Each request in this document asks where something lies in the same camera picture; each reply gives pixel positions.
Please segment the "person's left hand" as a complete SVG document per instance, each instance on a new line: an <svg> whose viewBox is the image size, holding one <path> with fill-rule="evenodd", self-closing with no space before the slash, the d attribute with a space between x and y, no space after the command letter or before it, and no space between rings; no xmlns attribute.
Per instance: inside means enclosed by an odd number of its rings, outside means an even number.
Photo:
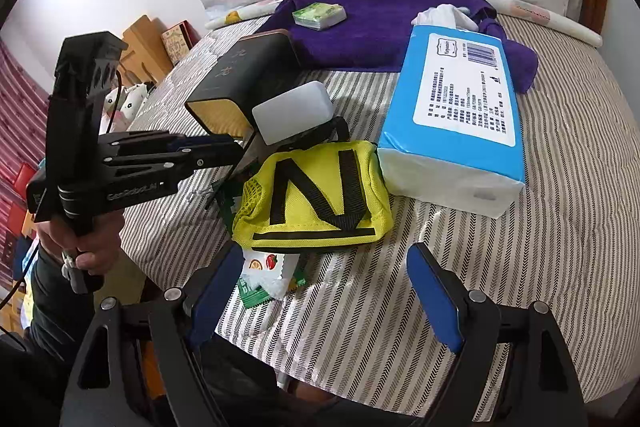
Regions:
<svg viewBox="0 0 640 427"><path fill-rule="evenodd" d="M63 262L63 251L78 251L75 259L78 269L106 274L122 253L119 234L124 225L124 212L117 210L96 217L93 231L84 236L76 236L58 216L37 222L35 228L42 249L59 265Z"/></svg>

